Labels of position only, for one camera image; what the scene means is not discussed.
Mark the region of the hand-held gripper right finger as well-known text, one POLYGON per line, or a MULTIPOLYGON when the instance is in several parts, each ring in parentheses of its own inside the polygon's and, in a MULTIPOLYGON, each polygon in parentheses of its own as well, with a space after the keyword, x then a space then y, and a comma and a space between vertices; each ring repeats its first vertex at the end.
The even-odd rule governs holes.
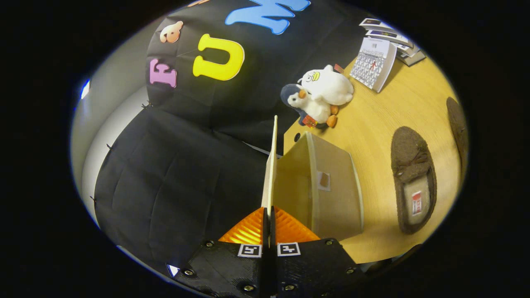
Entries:
POLYGON ((271 210, 277 298, 347 298, 367 277, 335 238, 320 238, 280 208, 271 210))

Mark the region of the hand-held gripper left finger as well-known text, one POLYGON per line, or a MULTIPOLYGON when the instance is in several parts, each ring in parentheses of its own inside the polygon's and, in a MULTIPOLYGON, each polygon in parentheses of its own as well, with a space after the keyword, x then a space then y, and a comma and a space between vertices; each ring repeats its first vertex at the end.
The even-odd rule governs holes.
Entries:
POLYGON ((269 211, 259 207, 217 240, 200 242, 183 265, 172 269, 172 280, 209 298, 261 297, 269 211))

